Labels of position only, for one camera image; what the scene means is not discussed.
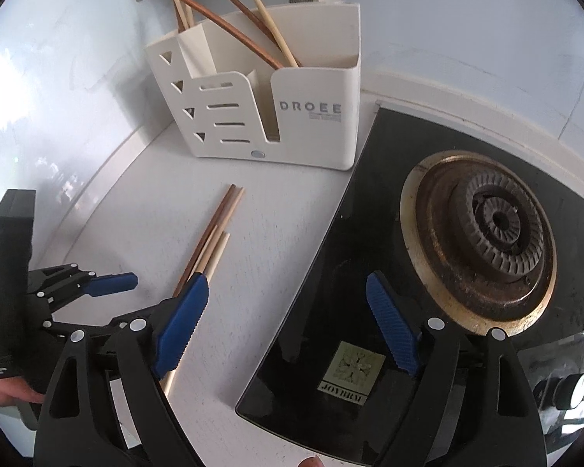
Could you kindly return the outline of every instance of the gas stove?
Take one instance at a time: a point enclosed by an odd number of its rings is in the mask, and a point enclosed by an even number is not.
[[[547,452],[575,439],[584,425],[584,200],[508,152],[385,109],[240,416],[319,453],[375,462],[416,391],[366,301],[375,271],[425,317],[467,335],[510,335]],[[466,379],[460,367],[428,461],[450,447]]]

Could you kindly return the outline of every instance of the burner ring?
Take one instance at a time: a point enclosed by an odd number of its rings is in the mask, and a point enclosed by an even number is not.
[[[542,226],[544,250],[538,265],[513,283],[484,277],[473,269],[453,240],[450,195],[462,178],[483,169],[505,174],[522,188],[531,198]],[[502,205],[492,201],[488,208],[496,212],[495,208],[502,210]],[[483,217],[484,203],[481,207],[481,223],[490,225],[488,218],[485,221]],[[558,273],[554,234],[534,193],[502,164],[469,151],[441,151],[426,157],[405,180],[398,221],[411,263],[428,299],[461,327],[478,335],[486,335],[493,327],[501,328],[507,335],[516,335],[530,328],[547,308]],[[521,219],[519,222],[522,231],[524,223]],[[424,295],[419,298],[427,300]]]
[[[450,219],[456,242],[490,279],[515,282],[532,272],[543,256],[536,207],[521,186],[500,171],[487,169],[459,181],[450,195]]]

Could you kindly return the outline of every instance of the blue gripper pad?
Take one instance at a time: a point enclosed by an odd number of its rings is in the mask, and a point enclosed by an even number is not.
[[[138,277],[132,272],[126,274],[111,274],[94,277],[82,287],[82,292],[92,297],[112,295],[120,291],[134,290],[138,285]]]
[[[197,274],[175,313],[157,340],[157,356],[153,366],[158,379],[178,367],[180,358],[195,331],[197,323],[208,303],[210,289],[203,274]]]
[[[366,300],[396,365],[415,377],[420,368],[417,340],[374,272],[366,280]]]

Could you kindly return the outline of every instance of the chopstick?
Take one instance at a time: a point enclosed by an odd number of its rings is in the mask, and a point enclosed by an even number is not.
[[[243,4],[240,0],[229,0],[229,1],[232,2],[234,4],[234,6],[238,10],[240,10],[240,12],[242,12],[244,15],[246,15],[251,20],[251,22],[255,26],[257,26],[260,29],[260,31],[264,35],[266,35],[266,37],[268,37],[268,40],[270,40],[270,42],[275,44],[279,48],[279,50],[281,51],[281,47],[277,43],[277,39],[274,37],[273,33],[268,29],[268,26],[266,26],[264,24],[264,21],[262,21],[253,12],[251,12],[251,9],[249,9],[249,7],[247,7],[245,4]],[[294,60],[296,61],[297,65],[299,67],[303,66],[303,65],[301,65],[301,62],[296,58],[296,56],[294,57]]]
[[[212,282],[214,272],[216,271],[216,267],[218,266],[218,262],[223,255],[223,251],[227,246],[227,242],[229,241],[230,236],[228,232],[220,230],[219,227],[222,226],[225,228],[227,226],[229,219],[231,219],[232,215],[234,214],[238,202],[240,202],[240,199],[242,198],[242,195],[245,191],[244,188],[240,188],[236,195],[232,198],[235,190],[237,190],[237,187],[235,184],[232,184],[227,190],[227,193],[223,197],[221,203],[218,204],[212,219],[208,223],[206,230],[204,231],[201,239],[199,240],[199,243],[197,244],[197,247],[195,248],[195,252],[190,257],[190,260],[188,260],[186,270],[184,271],[184,274],[182,274],[182,277],[180,277],[178,286],[176,287],[176,290],[178,291],[176,291],[173,296],[177,296],[179,294],[187,279],[189,279],[192,275],[193,269],[204,274],[208,284]],[[229,208],[227,209],[227,212],[225,212],[225,215],[221,218],[223,211],[227,206],[229,206]],[[171,386],[173,385],[176,371],[177,369],[166,373],[165,376],[160,380],[162,391],[167,397],[171,391]]]
[[[195,25],[195,16],[192,15],[192,9],[188,5],[184,4],[184,11],[186,12],[188,27],[192,28]]]
[[[292,52],[288,47],[288,44],[286,44],[286,41],[281,35],[279,28],[277,28],[277,25],[275,24],[272,16],[266,9],[266,6],[262,3],[262,0],[254,0],[254,2],[257,5],[257,9],[260,11],[260,15],[262,15],[262,19],[264,19],[266,26],[268,26],[268,29],[273,33],[275,39],[277,40],[277,43],[281,48],[281,52],[283,52],[283,55],[290,62],[290,67],[298,67],[296,60],[294,59],[294,56],[292,55]]]
[[[184,28],[184,23],[182,22],[182,18],[179,16],[178,7],[173,5],[173,9],[175,9],[175,11],[176,11],[176,19],[178,20],[178,32],[179,33],[185,32],[186,28]]]
[[[251,49],[255,54],[257,54],[262,60],[268,63],[271,67],[275,70],[283,68],[283,64],[273,58],[270,54],[268,54],[262,47],[257,45],[253,40],[247,37],[244,33],[242,33],[238,28],[232,26],[227,21],[225,21],[220,16],[216,15],[212,12],[212,10],[207,9],[203,5],[198,4],[194,0],[180,0],[187,5],[190,5],[194,10],[206,16],[210,21],[217,24],[221,28],[223,28],[227,33],[229,33],[232,37],[239,40],[243,45],[247,48]]]
[[[227,213],[225,213],[225,216],[223,216],[223,218],[216,223],[216,230],[214,230],[212,240],[210,240],[210,243],[204,250],[203,257],[199,261],[199,264],[195,267],[195,272],[200,272],[203,274],[204,271],[206,270],[208,262],[210,261],[210,257],[212,256],[212,253],[214,252],[216,245],[218,244],[218,239],[223,234],[223,231],[227,228],[227,224],[229,223],[229,220],[232,218],[232,215],[234,214],[236,207],[238,207],[238,202],[240,202],[240,199],[242,198],[242,195],[244,193],[245,193],[244,188],[240,188],[240,190],[238,190],[236,196],[229,203],[229,209],[227,209]]]
[[[188,263],[186,265],[186,268],[184,269],[182,277],[179,278],[178,285],[176,286],[175,291],[173,292],[174,297],[179,295],[180,291],[182,291],[182,288],[188,282],[188,279],[190,279],[190,276],[194,272],[195,267],[197,265],[197,260],[201,258],[204,249],[206,248],[209,241],[212,239],[212,235],[214,234],[214,230],[216,228],[216,222],[221,217],[223,212],[225,212],[225,208],[227,207],[228,202],[231,200],[232,196],[234,196],[235,189],[236,185],[232,184],[227,190],[227,193],[225,193],[223,199],[220,201],[220,204],[218,204],[218,207],[216,207],[212,219],[210,219],[210,222],[206,226],[206,230],[201,236],[201,239],[199,239],[199,242],[197,242],[195,251],[190,256],[190,260],[188,260]]]
[[[186,16],[184,15],[184,9],[182,9],[182,6],[179,2],[179,0],[173,0],[173,3],[176,6],[176,10],[179,13],[179,17],[182,20],[182,25],[184,26],[184,30],[188,29],[188,22],[186,21]]]
[[[206,269],[204,270],[204,275],[208,281],[208,284],[212,282],[212,277],[214,276],[214,272],[216,271],[216,267],[218,266],[218,262],[220,261],[220,257],[223,255],[223,251],[225,250],[225,246],[227,246],[227,241],[229,241],[229,233],[223,232],[216,243],[214,248],[214,252],[212,253],[212,257],[210,261],[206,265]]]

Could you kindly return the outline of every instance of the screw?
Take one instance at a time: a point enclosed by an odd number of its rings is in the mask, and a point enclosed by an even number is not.
[[[428,327],[433,330],[443,330],[446,324],[441,318],[430,318],[428,320]]]
[[[504,332],[502,329],[500,328],[494,328],[493,330],[491,330],[491,336],[496,340],[496,341],[503,341],[506,338],[506,332]]]
[[[130,330],[132,330],[132,332],[139,332],[146,326],[147,321],[145,321],[143,318],[137,318],[136,320],[133,320],[132,323],[130,323]]]
[[[69,338],[72,342],[80,342],[84,339],[84,332],[82,332],[82,330],[76,330]]]

